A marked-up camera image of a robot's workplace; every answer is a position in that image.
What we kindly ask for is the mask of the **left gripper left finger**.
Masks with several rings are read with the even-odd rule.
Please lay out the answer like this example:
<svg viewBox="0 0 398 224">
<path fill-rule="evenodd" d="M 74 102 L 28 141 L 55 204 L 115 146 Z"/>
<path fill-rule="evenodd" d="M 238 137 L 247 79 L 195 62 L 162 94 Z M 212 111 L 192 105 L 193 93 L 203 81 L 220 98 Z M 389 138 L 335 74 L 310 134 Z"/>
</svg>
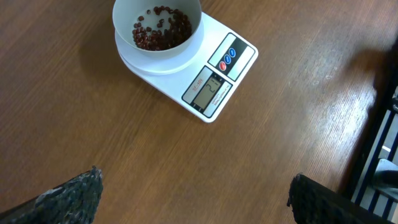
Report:
<svg viewBox="0 0 398 224">
<path fill-rule="evenodd" d="M 14 208 L 1 213 L 7 224 L 93 223 L 103 191 L 103 175 L 92 167 Z"/>
</svg>

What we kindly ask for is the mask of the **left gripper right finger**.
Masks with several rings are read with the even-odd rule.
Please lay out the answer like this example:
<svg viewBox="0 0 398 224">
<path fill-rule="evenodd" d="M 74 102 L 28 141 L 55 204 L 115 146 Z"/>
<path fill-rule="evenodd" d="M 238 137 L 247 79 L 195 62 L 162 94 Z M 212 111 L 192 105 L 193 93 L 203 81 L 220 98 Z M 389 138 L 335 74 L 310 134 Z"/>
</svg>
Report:
<svg viewBox="0 0 398 224">
<path fill-rule="evenodd" d="M 392 224 L 303 174 L 292 179 L 287 206 L 298 224 Z"/>
</svg>

